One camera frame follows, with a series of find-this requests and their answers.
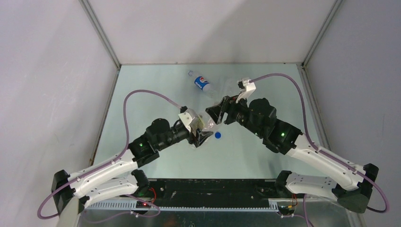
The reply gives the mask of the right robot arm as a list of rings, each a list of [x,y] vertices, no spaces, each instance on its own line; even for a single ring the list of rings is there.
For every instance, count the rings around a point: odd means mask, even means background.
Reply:
[[[247,104],[246,100],[238,101],[236,96],[225,96],[219,104],[206,108],[215,123],[237,122],[258,136],[272,152],[303,161],[326,175],[306,176],[283,170],[275,182],[279,197],[317,195],[335,200],[349,211],[364,213],[379,168],[371,163],[363,166],[352,163],[315,145],[300,129],[278,119],[276,112],[266,98]]]

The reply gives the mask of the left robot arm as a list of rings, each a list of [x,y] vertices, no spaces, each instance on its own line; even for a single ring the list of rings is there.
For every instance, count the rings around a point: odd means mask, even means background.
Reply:
[[[54,174],[52,198],[59,214],[71,199],[78,199],[78,212],[90,205],[121,195],[144,197],[150,183],[143,167],[157,158],[159,152],[183,140],[201,146],[216,131],[221,117],[211,110],[195,113],[181,107],[178,120],[170,125],[163,118],[154,120],[144,134],[129,143],[121,153],[81,171]]]

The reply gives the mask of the clear bottle with yellow label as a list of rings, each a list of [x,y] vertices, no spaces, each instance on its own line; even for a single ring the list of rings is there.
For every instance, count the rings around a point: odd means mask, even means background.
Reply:
[[[222,124],[217,124],[212,117],[206,113],[205,110],[199,111],[198,112],[198,117],[201,120],[202,124],[202,131],[210,131],[213,133],[216,133],[220,130],[220,126]]]

